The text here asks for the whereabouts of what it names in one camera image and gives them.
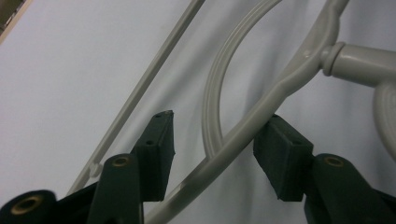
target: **white surface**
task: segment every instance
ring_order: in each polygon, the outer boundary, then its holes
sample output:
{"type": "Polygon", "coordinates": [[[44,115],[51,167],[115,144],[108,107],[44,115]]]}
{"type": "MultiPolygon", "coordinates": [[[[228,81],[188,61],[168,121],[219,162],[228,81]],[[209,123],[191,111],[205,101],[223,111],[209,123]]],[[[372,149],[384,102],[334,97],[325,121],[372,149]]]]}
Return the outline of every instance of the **white surface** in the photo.
{"type": "MultiPolygon", "coordinates": [[[[207,74],[226,36],[257,2],[204,3],[107,158],[129,151],[153,114],[173,109],[177,154],[168,189],[199,163],[207,74]]],[[[188,3],[30,5],[0,45],[0,204],[32,189],[66,194],[188,3]]],[[[225,78],[224,133],[286,65],[323,3],[285,0],[253,28],[225,78]]],[[[396,50],[394,8],[391,0],[351,1],[339,40],[396,50]]],[[[373,93],[318,74],[278,114],[314,143],[314,153],[349,159],[374,188],[396,195],[396,164],[375,132],[373,93]]],[[[303,205],[276,199],[248,147],[171,223],[306,223],[303,205]]]]}

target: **curved rod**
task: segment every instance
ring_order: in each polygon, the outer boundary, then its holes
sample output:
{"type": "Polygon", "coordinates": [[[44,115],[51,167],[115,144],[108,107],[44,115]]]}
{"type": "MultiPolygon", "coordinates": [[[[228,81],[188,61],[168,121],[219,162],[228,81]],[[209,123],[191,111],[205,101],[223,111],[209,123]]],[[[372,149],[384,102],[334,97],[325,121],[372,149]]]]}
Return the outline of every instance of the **curved rod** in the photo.
{"type": "Polygon", "coordinates": [[[192,19],[197,14],[198,10],[201,8],[205,0],[192,0],[183,13],[183,15],[178,20],[175,28],[166,38],[165,42],[161,46],[158,53],[155,55],[151,64],[148,66],[145,74],[140,78],[136,87],[134,88],[131,95],[128,97],[124,106],[122,107],[119,114],[114,119],[113,123],[108,128],[105,136],[102,138],[101,142],[97,146],[96,150],[92,153],[90,159],[85,164],[84,168],[78,175],[78,178],[74,182],[71,189],[68,191],[67,195],[82,189],[87,181],[92,177],[98,176],[100,174],[100,164],[99,162],[105,156],[106,152],[110,148],[111,144],[116,139],[121,128],[125,124],[126,120],[130,117],[137,103],[142,98],[143,94],[149,87],[151,81],[155,78],[157,73],[160,71],[165,60],[168,58],[172,49],[175,47],[178,40],[184,34],[184,31],[189,26],[192,19]]]}
{"type": "Polygon", "coordinates": [[[251,9],[246,17],[242,19],[231,32],[213,62],[205,86],[202,114],[204,147],[206,156],[209,159],[213,158],[221,148],[223,137],[219,121],[219,96],[221,93],[221,85],[217,85],[217,83],[222,83],[233,54],[250,29],[280,1],[281,0],[261,1],[251,9]]]}
{"type": "Polygon", "coordinates": [[[203,160],[163,202],[148,213],[146,223],[168,222],[192,202],[248,145],[284,99],[300,89],[318,72],[320,53],[326,46],[335,42],[339,17],[347,2],[347,0],[326,2],[304,43],[275,86],[224,137],[219,153],[211,159],[203,160]]]}

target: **gray background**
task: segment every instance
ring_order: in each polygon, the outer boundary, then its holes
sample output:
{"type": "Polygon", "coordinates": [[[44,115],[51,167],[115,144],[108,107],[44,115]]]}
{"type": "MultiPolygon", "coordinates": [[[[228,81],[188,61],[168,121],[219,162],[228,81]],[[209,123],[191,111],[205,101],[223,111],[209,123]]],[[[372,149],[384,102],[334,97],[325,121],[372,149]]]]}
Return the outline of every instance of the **gray background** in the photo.
{"type": "MultiPolygon", "coordinates": [[[[129,151],[150,117],[167,109],[175,112],[177,152],[168,190],[204,158],[207,74],[258,2],[204,3],[106,158],[129,151]]],[[[66,194],[188,3],[33,1],[0,45],[0,204],[32,189],[66,194]]],[[[252,29],[224,80],[224,133],[270,86],[323,4],[285,0],[252,29]]],[[[392,0],[350,1],[339,40],[396,50],[395,8],[392,0]]],[[[374,188],[396,195],[396,165],[375,131],[373,92],[319,73],[277,113],[314,143],[315,154],[347,158],[374,188]]],[[[249,146],[171,223],[306,223],[303,205],[276,199],[249,146]]]]}

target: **white backdrop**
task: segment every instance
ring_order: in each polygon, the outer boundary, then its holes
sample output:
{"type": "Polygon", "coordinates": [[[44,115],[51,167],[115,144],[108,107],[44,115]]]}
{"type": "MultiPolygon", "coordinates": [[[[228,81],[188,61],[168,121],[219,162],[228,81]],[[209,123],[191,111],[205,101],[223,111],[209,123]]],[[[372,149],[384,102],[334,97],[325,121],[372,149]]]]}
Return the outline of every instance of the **white backdrop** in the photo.
{"type": "MultiPolygon", "coordinates": [[[[130,151],[150,117],[175,112],[168,190],[205,156],[201,105],[225,38],[258,0],[208,0],[154,79],[109,156],[130,151]]],[[[34,0],[0,45],[0,205],[33,189],[64,197],[189,1],[34,0]]],[[[221,98],[227,133],[301,44],[324,0],[285,0],[252,29],[221,98]]],[[[350,1],[340,41],[396,50],[396,1],[350,1]]],[[[396,164],[375,131],[373,90],[319,73],[278,114],[314,145],[352,161],[396,195],[396,164]]],[[[303,203],[276,199],[247,147],[171,223],[306,223],[303,203]]]]}

